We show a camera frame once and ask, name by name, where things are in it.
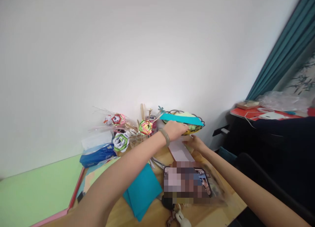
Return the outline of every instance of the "white paper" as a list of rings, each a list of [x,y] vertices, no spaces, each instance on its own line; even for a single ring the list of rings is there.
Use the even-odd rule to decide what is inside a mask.
[[[175,161],[190,161],[195,162],[185,145],[182,143],[183,139],[179,138],[173,141],[168,146],[170,152],[172,153]]]

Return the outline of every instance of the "paper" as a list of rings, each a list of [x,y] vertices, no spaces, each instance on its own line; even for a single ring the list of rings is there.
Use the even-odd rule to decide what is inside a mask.
[[[80,193],[84,190],[85,178],[86,178],[86,176],[87,176],[89,173],[95,171],[96,169],[102,167],[102,165],[104,165],[104,164],[98,164],[98,165],[95,165],[95,166],[92,166],[92,167],[89,167],[89,168],[88,168],[88,171],[86,172],[86,175],[85,175],[84,179],[83,179],[82,182],[81,182],[81,185],[80,185],[80,187],[79,187],[79,189],[78,189],[78,192],[76,193],[76,198],[78,198],[78,196],[80,195]]]
[[[94,172],[90,173],[89,175],[93,175],[90,181],[90,185],[92,185],[99,176],[101,176],[101,174],[108,168],[110,167],[113,163],[115,163],[116,161],[118,161],[120,159],[120,157],[118,157],[117,159],[113,159],[111,161],[109,161],[108,163],[104,164],[102,167],[96,169]]]
[[[140,222],[153,200],[162,192],[162,188],[149,164],[123,194],[134,216]]]
[[[203,123],[200,121],[198,117],[186,117],[186,116],[177,116],[173,114],[164,113],[161,118],[162,120],[172,120],[181,123],[191,124],[191,125],[200,125],[203,126]]]
[[[182,143],[182,138],[172,141],[168,146],[175,161],[190,161],[194,162],[194,158],[191,156],[185,145]]]
[[[80,156],[0,181],[0,225],[31,226],[68,208],[82,170]]]
[[[109,162],[105,164],[98,164],[96,166],[92,166],[88,169],[86,172],[86,175],[78,189],[78,192],[76,194],[76,198],[80,195],[80,193],[83,191],[83,193],[86,193],[91,185],[96,181],[96,179],[113,163],[115,163],[120,157],[116,157],[116,159],[111,159]]]

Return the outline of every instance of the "jade bangle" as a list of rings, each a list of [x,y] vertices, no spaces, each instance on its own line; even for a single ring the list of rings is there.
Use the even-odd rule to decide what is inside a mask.
[[[170,138],[169,138],[168,134],[162,128],[160,128],[159,131],[164,135],[165,140],[166,140],[166,146],[168,147],[170,145]]]

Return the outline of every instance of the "origami flower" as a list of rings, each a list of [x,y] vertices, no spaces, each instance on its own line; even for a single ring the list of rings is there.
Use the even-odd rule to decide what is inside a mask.
[[[163,107],[161,108],[160,106],[158,106],[158,110],[160,111],[161,114],[166,112],[164,108]]]
[[[152,132],[152,123],[149,120],[142,120],[139,131],[144,135],[149,135]]]
[[[117,133],[113,139],[114,150],[125,152],[129,145],[129,136],[127,133]]]
[[[115,114],[112,117],[112,121],[115,125],[123,125],[126,121],[126,117],[123,114]]]

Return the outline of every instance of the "green mat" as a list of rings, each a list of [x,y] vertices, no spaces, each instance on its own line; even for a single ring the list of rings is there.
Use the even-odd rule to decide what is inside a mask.
[[[81,155],[0,181],[0,225],[30,226],[69,206]]]

